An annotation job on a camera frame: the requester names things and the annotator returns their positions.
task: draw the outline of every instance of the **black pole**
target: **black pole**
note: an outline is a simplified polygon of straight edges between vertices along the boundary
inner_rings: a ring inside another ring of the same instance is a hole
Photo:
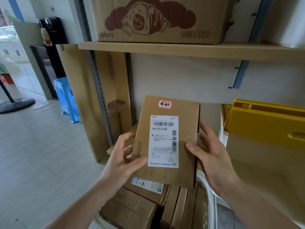
[[[3,91],[5,92],[6,96],[9,98],[11,103],[15,103],[14,99],[11,97],[9,91],[6,89],[4,84],[2,83],[2,80],[0,79],[0,86],[2,87]]]

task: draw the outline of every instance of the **right hand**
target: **right hand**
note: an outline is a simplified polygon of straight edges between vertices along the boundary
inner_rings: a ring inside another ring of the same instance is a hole
[[[233,169],[226,147],[213,130],[202,122],[200,122],[200,128],[205,133],[205,135],[200,133],[199,136],[205,146],[205,151],[196,146],[194,142],[187,142],[186,147],[199,158],[209,185],[221,197],[229,186],[235,185],[240,179]]]

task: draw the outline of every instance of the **shipping label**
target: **shipping label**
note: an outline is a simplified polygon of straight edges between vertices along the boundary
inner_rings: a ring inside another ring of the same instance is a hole
[[[164,186],[163,183],[147,181],[145,179],[138,178],[138,177],[134,177],[132,179],[131,184],[142,187],[149,191],[153,191],[158,194],[162,194],[162,190],[163,190],[163,186]]]
[[[179,167],[177,116],[150,117],[148,166]]]

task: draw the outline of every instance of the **stand base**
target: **stand base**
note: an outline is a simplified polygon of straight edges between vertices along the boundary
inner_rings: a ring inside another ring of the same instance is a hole
[[[22,98],[14,101],[15,103],[11,103],[10,101],[0,103],[0,114],[16,112],[36,103],[33,98]]]

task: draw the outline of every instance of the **blue plastic stool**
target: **blue plastic stool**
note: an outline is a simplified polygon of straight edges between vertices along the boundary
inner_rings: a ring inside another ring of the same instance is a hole
[[[79,122],[78,108],[75,104],[74,96],[72,94],[67,77],[55,79],[54,85],[56,88],[62,115],[67,113],[69,114],[72,123]]]

